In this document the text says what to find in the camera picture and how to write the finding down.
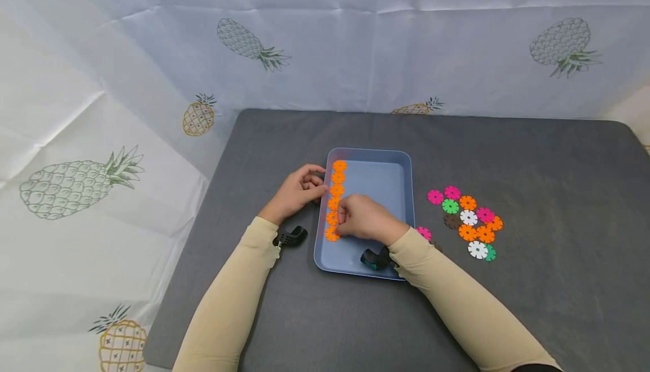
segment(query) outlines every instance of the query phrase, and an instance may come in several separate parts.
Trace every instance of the black clamp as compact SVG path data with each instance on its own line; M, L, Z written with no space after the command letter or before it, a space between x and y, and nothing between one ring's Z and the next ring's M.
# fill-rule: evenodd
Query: black clamp
M390 259L388 247L382 248L379 254L366 249L362 254L362 263L372 270L383 270L390 265L396 266L395 262Z
M307 234L307 230L302 226L296 226L291 233L286 232L285 230L278 230L278 236L273 240L273 245L278 248L282 248L283 245L296 247L307 238Z

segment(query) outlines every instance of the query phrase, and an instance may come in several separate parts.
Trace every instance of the row of orange pieces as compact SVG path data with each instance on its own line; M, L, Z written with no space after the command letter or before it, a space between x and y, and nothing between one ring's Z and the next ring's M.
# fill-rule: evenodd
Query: row of orange pieces
M343 182L345 181L345 170L348 164L346 161L337 160L332 164L332 186L330 187L330 200L328 201L328 208L330 211L327 213L326 221L329 225L325 230L325 238L331 242L336 242L341 236L336 234L336 227L339 225L339 200L345 192Z

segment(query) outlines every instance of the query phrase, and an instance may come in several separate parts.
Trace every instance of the hand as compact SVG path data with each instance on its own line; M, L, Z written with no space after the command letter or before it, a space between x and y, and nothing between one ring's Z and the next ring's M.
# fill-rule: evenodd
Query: hand
M409 228L368 196L350 195L339 201L338 235L374 239L389 247Z
M322 179L314 173L324 172L325 169L318 165L304 165L288 175L275 196L260 211L258 217L279 226L309 201L318 202L328 188L323 184Z

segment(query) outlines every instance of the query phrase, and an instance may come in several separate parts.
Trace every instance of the white backdrop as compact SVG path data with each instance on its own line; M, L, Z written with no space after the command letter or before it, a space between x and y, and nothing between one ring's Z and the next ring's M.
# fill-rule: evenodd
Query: white backdrop
M142 370L245 108L606 116L649 133L647 92L621 101L650 76L650 0L1 1L8 370Z

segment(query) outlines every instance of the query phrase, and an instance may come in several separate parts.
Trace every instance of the pink snowflake piece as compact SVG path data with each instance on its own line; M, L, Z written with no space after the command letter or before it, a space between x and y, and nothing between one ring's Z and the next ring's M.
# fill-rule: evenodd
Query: pink snowflake piece
M445 188L445 196L452 200L458 200L460 198L460 191L454 186L448 186Z
M492 222L492 220L494 219L494 213L492 212L491 209L481 207L478 210L476 210L476 217L478 217L478 219L481 222L487 224L488 222Z
M445 200L445 197L443 197L443 193L437 190L432 190L427 193L427 199L431 204L439 205L442 204L443 200Z
M429 230L427 230L427 228L425 228L423 226L419 226L419 227L415 228L415 230L418 231L420 233L420 235L422 235L424 237L424 239L431 240L431 232Z

